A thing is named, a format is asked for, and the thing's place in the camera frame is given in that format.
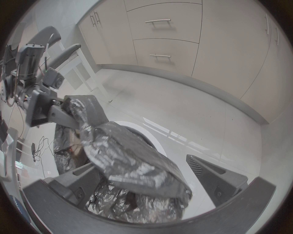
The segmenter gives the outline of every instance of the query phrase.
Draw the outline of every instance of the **blue label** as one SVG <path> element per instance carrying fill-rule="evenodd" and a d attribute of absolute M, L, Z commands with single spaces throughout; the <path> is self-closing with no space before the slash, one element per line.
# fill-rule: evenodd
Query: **blue label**
<path fill-rule="evenodd" d="M 26 209 L 20 203 L 20 201 L 17 200 L 15 198 L 15 196 L 12 196 L 12 195 L 10 195 L 10 198 L 12 199 L 12 202 L 15 204 L 16 208 L 19 210 L 19 212 L 22 214 L 22 216 L 30 223 L 30 217 L 29 217 Z"/>

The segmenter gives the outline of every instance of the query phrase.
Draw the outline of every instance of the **tile floor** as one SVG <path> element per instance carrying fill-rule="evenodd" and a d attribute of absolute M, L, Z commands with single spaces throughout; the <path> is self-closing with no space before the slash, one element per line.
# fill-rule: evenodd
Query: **tile floor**
<path fill-rule="evenodd" d="M 260 126 L 238 109 L 205 92 L 160 77 L 112 69 L 102 69 L 96 74 L 113 99 L 111 103 L 95 89 L 92 79 L 87 81 L 92 92 L 84 84 L 75 90 L 65 80 L 58 96 L 93 94 L 110 121 L 133 122 L 153 134 L 193 191 L 184 219 L 215 208 L 186 163 L 187 154 L 244 174 L 248 182 L 259 175 Z M 38 145 L 42 135 L 51 142 L 54 124 L 30 129 L 26 139 Z M 45 176 L 57 176 L 50 151 L 47 150 L 42 159 Z M 32 164 L 29 160 L 23 159 L 23 163 Z"/>

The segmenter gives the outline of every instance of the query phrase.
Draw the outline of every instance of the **beige cabinet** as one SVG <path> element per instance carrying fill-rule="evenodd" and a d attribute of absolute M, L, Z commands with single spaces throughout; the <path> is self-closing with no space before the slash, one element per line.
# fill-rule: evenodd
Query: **beige cabinet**
<path fill-rule="evenodd" d="M 112 63 L 104 40 L 91 21 L 94 21 L 93 14 L 85 17 L 80 22 L 79 29 L 94 61 L 96 64 Z"/>
<path fill-rule="evenodd" d="M 293 51 L 283 31 L 271 20 L 268 55 L 255 81 L 241 98 L 269 123 L 293 99 Z"/>
<path fill-rule="evenodd" d="M 191 76 L 198 44 L 172 39 L 134 41 L 139 66 L 159 68 Z"/>
<path fill-rule="evenodd" d="M 259 73 L 270 24 L 254 0 L 203 0 L 202 30 L 192 77 L 241 98 Z"/>
<path fill-rule="evenodd" d="M 142 7 L 148 6 L 158 3 L 166 3 L 166 2 L 188 2 L 188 3 L 196 3 L 202 4 L 202 0 L 124 0 L 125 7 L 127 11 Z"/>
<path fill-rule="evenodd" d="M 127 12 L 133 40 L 146 38 L 199 42 L 202 5 L 161 3 Z"/>
<path fill-rule="evenodd" d="M 99 38 L 99 43 L 103 41 L 111 63 L 137 65 L 124 0 L 101 1 L 90 15 L 92 22 L 87 16 L 80 24 L 82 32 L 84 27 L 91 29 L 88 34 L 84 33 L 85 40 L 96 41 Z M 92 51 L 92 43 L 88 43 L 88 46 L 93 57 L 100 57 L 94 55 L 96 52 Z"/>

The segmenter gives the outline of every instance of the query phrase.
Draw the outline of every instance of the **metal handle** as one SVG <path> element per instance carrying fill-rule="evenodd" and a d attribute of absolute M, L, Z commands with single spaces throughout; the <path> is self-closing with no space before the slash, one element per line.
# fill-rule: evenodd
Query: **metal handle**
<path fill-rule="evenodd" d="M 278 30 L 278 27 L 277 27 L 277 46 L 279 45 L 279 30 Z"/>
<path fill-rule="evenodd" d="M 92 18 L 92 16 L 90 14 L 88 16 L 90 17 L 90 19 Z M 91 23 L 92 23 L 93 27 L 94 27 L 94 25 L 96 25 L 95 23 L 93 23 L 92 19 L 91 19 Z"/>
<path fill-rule="evenodd" d="M 166 22 L 166 21 L 171 21 L 171 19 L 168 19 L 168 20 L 150 20 L 150 21 L 146 21 L 146 23 L 153 23 L 153 22 Z"/>
<path fill-rule="evenodd" d="M 93 11 L 93 15 L 94 15 L 95 20 L 96 20 L 96 22 L 97 22 L 97 24 L 98 24 L 99 20 L 97 20 L 96 14 L 98 15 L 98 13 L 96 13 L 95 11 Z"/>
<path fill-rule="evenodd" d="M 171 58 L 171 55 L 150 54 L 150 56 Z"/>
<path fill-rule="evenodd" d="M 265 17 L 267 18 L 267 27 L 268 27 L 268 34 L 269 34 L 269 21 L 268 21 L 268 15 L 265 14 Z"/>

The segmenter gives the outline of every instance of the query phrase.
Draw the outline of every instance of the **chair leg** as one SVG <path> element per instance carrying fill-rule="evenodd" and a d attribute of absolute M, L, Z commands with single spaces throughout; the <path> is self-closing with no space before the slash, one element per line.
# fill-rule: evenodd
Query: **chair leg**
<path fill-rule="evenodd" d="M 86 85 L 86 87 L 91 92 L 92 91 L 91 87 L 88 85 L 88 83 L 86 82 L 86 80 L 84 79 L 84 77 L 82 76 L 82 74 L 80 73 L 80 71 L 77 69 L 77 67 L 74 67 L 73 70 L 76 72 L 76 74 L 78 75 L 78 77 L 81 79 L 81 81 Z"/>
<path fill-rule="evenodd" d="M 92 70 L 91 66 L 89 65 L 88 61 L 86 60 L 84 54 L 82 53 L 81 49 L 79 48 L 78 50 L 76 50 L 83 66 L 85 67 L 86 71 L 89 73 L 89 75 L 91 76 L 91 78 L 96 82 L 99 90 L 102 92 L 102 94 L 107 98 L 107 100 L 109 102 L 112 101 L 112 99 L 110 98 L 108 92 L 105 90 L 104 86 L 102 85 L 102 83 L 100 81 L 98 81 L 96 79 L 96 74 L 94 73 L 94 71 Z"/>

